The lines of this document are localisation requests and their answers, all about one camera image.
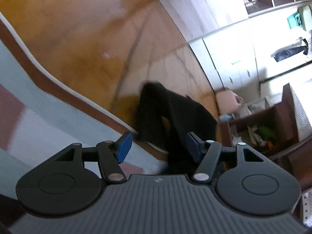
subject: black cloth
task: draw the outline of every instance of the black cloth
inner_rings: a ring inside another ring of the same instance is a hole
[[[162,117],[170,122],[167,135]],[[197,168],[186,148],[186,134],[216,140],[216,120],[199,103],[167,90],[160,83],[144,85],[136,115],[137,140],[168,151],[166,174],[192,175]]]
[[[293,47],[293,48],[287,48],[280,50],[277,52],[273,57],[276,60],[276,62],[285,60],[286,58],[289,58],[295,54],[298,54],[303,51],[304,55],[308,54],[308,42],[306,39],[303,39],[303,42],[305,43],[305,46],[299,46],[299,47]]]

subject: white cabinet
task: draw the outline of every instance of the white cabinet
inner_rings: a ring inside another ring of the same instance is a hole
[[[203,40],[224,87],[236,90],[258,81],[247,22],[233,25]]]
[[[223,89],[223,84],[219,77],[218,71],[215,69],[207,48],[202,39],[190,43],[190,47],[194,52],[199,64],[205,72],[211,87],[217,91]]]

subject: white trim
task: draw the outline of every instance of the white trim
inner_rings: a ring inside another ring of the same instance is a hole
[[[27,48],[27,46],[25,45],[25,43],[22,41],[22,39],[19,37],[19,35],[17,34],[17,32],[15,31],[15,29],[13,28],[13,26],[9,23],[9,21],[7,21],[7,19],[2,15],[2,13],[0,12],[0,20],[4,23],[4,25],[7,27],[7,29],[10,31],[10,33],[12,34],[13,38],[16,40],[16,42],[18,43],[18,45],[21,47],[21,49],[24,51],[24,53],[27,55],[27,57],[30,59],[30,61],[33,63],[33,65],[35,65],[43,74],[45,74],[51,81],[53,81],[54,83],[56,83],[58,86],[60,86],[61,88],[63,88],[65,91],[69,92],[70,94],[74,95],[75,97],[81,99],[82,101],[86,102],[87,104],[89,104],[90,106],[92,106],[93,108],[95,108],[96,110],[100,111],[101,113],[109,116],[110,118],[112,118],[113,120],[117,121],[119,124],[123,125],[124,127],[126,127],[127,129],[129,129],[129,131],[131,131],[132,133],[137,133],[132,127],[130,127],[128,124],[126,124],[125,122],[123,122],[121,119],[117,118],[115,115],[111,114],[109,111],[107,111],[106,109],[100,107],[98,104],[94,103],[93,101],[91,101],[90,99],[82,96],[81,94],[79,94],[78,92],[74,91],[73,89],[69,88],[68,86],[66,86],[65,84],[63,84],[62,82],[60,82],[58,79],[56,79],[54,76],[52,76],[48,71],[46,71],[46,69],[44,67],[42,67],[40,65],[40,63],[35,59],[35,57],[32,55],[32,53],[29,51],[29,49]]]
[[[166,155],[168,154],[168,151],[166,151],[166,150],[164,150],[164,149],[161,149],[161,148],[159,148],[159,147],[157,147],[156,145],[154,145],[154,144],[151,144],[151,143],[149,143],[149,142],[147,142],[149,145],[151,145],[153,148],[155,148],[156,150],[158,150],[158,151],[160,151],[160,152],[162,152],[162,153],[165,153]]]

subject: blue object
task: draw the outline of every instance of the blue object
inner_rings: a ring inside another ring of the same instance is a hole
[[[294,13],[293,15],[287,18],[287,23],[289,29],[292,29],[297,26],[302,26],[302,21],[299,12]]]
[[[126,133],[120,137],[117,141],[117,153],[115,155],[117,163],[122,163],[126,158],[128,152],[132,146],[132,137],[131,133]]]
[[[195,162],[200,162],[202,160],[204,157],[202,149],[205,145],[204,142],[193,132],[186,134],[186,147]]]
[[[219,121],[220,122],[230,121],[231,119],[235,119],[234,114],[231,114],[231,115],[223,114],[223,115],[219,116]]]

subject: drawer handle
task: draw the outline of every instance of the drawer handle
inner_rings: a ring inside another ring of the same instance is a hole
[[[241,60],[235,61],[235,62],[231,62],[232,65],[241,62]]]

